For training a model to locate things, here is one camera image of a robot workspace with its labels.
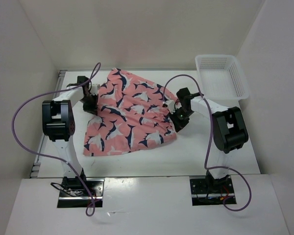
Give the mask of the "pink shark print shorts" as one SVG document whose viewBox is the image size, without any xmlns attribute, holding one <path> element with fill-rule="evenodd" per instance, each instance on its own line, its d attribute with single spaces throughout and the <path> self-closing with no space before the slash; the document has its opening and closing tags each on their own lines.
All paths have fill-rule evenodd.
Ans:
<svg viewBox="0 0 294 235">
<path fill-rule="evenodd" d="M 177 97 L 162 85 L 113 68 L 87 124 L 84 156 L 122 155 L 170 143 L 177 134 L 163 102 Z"/>
</svg>

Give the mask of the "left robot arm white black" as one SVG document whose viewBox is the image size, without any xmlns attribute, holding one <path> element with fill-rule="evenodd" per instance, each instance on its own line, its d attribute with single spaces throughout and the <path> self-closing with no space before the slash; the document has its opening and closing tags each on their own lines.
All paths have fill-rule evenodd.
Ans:
<svg viewBox="0 0 294 235">
<path fill-rule="evenodd" d="M 76 83 L 67 85 L 67 91 L 53 100 L 42 103 L 43 133 L 54 144 L 61 159 L 64 177 L 61 184 L 66 194 L 81 196 L 87 194 L 88 183 L 80 165 L 73 143 L 75 120 L 73 106 L 83 104 L 83 111 L 98 113 L 99 85 L 92 86 L 86 76 L 78 76 Z"/>
</svg>

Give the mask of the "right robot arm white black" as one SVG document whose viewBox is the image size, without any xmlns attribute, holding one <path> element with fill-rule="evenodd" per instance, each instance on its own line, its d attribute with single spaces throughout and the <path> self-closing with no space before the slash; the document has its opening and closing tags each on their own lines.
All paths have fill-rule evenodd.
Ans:
<svg viewBox="0 0 294 235">
<path fill-rule="evenodd" d="M 217 192 L 228 180 L 233 155 L 231 152 L 241 149 L 248 141 L 241 109 L 220 105 L 200 93 L 191 94 L 187 88 L 180 89 L 177 98 L 177 101 L 168 99 L 163 102 L 176 132 L 189 123 L 193 113 L 210 120 L 212 130 L 204 162 L 205 187 L 209 192 Z"/>
</svg>

